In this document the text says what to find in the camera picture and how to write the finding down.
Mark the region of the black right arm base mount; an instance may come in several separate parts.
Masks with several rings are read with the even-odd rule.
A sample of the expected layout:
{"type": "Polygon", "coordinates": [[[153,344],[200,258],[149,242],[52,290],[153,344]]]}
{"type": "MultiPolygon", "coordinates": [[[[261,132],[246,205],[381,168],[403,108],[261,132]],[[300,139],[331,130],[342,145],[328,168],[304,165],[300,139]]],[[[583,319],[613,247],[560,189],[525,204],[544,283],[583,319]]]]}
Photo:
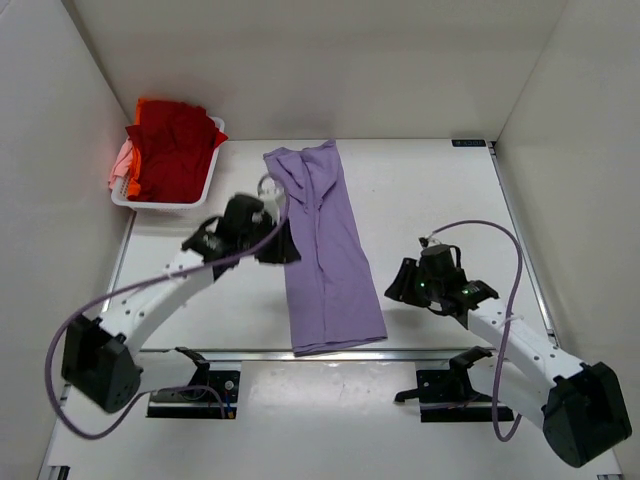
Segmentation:
{"type": "Polygon", "coordinates": [[[444,367],[418,367],[416,387],[395,395],[396,404],[416,399],[422,423],[491,423],[491,397],[475,390],[468,371],[490,350],[475,346],[449,359],[444,367]]]}

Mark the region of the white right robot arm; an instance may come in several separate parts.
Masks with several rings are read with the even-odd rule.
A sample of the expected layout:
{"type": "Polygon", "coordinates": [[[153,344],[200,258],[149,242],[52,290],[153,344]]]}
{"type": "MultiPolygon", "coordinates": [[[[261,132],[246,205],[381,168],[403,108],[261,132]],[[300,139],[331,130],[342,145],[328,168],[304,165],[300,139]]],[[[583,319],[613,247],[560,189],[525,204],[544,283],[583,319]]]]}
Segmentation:
{"type": "Polygon", "coordinates": [[[590,365],[510,316],[498,293],[467,278],[459,247],[424,245],[403,259],[387,298],[452,317],[488,342],[451,358],[437,377],[397,393],[428,407],[486,396],[536,425],[552,451],[579,468],[629,438],[632,426],[616,373],[590,365]]]}

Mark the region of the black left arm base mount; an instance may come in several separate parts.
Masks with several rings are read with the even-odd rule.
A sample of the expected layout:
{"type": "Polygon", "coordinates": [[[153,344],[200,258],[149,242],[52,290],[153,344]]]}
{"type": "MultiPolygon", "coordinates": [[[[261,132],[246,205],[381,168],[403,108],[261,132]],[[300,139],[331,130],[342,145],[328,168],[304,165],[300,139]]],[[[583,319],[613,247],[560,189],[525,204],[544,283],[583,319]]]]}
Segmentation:
{"type": "Polygon", "coordinates": [[[149,396],[146,416],[153,419],[234,420],[241,379],[237,364],[212,367],[200,353],[177,347],[195,371],[185,385],[163,386],[149,396]]]}

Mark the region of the purple t shirt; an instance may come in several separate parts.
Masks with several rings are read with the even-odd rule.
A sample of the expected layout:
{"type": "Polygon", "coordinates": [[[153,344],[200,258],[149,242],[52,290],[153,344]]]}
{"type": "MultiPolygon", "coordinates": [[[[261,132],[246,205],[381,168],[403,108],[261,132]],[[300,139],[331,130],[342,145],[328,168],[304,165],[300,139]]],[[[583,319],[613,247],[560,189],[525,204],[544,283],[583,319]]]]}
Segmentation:
{"type": "Polygon", "coordinates": [[[335,141],[263,156],[290,198],[301,258],[285,268],[293,352],[331,352],[384,340],[387,329],[362,249],[335,141]]]}

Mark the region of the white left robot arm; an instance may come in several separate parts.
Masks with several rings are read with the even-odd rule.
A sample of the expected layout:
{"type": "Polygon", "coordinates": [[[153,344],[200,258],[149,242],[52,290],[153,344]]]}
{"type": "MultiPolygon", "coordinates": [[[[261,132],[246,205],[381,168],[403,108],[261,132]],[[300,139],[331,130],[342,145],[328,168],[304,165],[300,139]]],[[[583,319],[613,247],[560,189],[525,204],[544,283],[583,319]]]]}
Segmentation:
{"type": "Polygon", "coordinates": [[[105,413],[128,407],[140,394],[177,388],[188,398],[208,389],[202,356],[185,347],[143,353],[150,336],[188,300],[213,286],[241,259],[287,265],[300,255],[283,191],[238,193],[225,211],[205,220],[157,277],[114,292],[94,319],[81,308],[55,334],[64,345],[61,376],[105,413]]]}

